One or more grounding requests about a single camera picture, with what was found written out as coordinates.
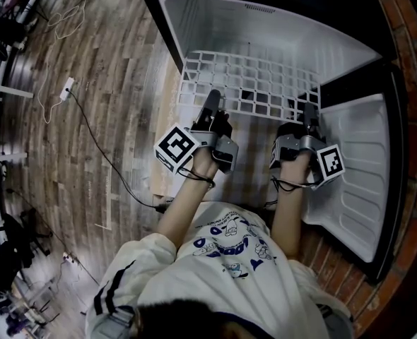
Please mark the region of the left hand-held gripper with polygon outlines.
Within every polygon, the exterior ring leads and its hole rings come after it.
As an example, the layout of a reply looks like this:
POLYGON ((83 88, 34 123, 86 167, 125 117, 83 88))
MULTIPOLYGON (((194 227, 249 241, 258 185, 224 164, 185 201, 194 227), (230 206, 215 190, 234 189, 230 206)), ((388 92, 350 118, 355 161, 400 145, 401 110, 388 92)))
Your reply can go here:
POLYGON ((231 139, 233 128, 227 114, 218 110, 219 90, 211 90, 192 127, 174 124, 154 145, 155 156, 173 174, 184 167, 199 148, 207 148, 224 174, 234 171, 238 145, 231 139))

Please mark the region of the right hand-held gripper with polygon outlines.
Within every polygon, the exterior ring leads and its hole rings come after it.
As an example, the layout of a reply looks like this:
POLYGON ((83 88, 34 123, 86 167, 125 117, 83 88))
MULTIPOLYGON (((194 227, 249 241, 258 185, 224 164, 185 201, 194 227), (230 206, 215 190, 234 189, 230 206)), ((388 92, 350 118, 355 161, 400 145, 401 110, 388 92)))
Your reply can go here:
POLYGON ((302 125, 286 123, 278 128, 269 168, 277 170, 283 163, 297 160, 302 153, 310 154, 309 174, 306 181, 297 183, 272 177, 271 180, 277 189, 316 190, 345 172, 339 146, 328 145, 326 138, 319 132, 318 108, 311 102, 305 103, 302 125))

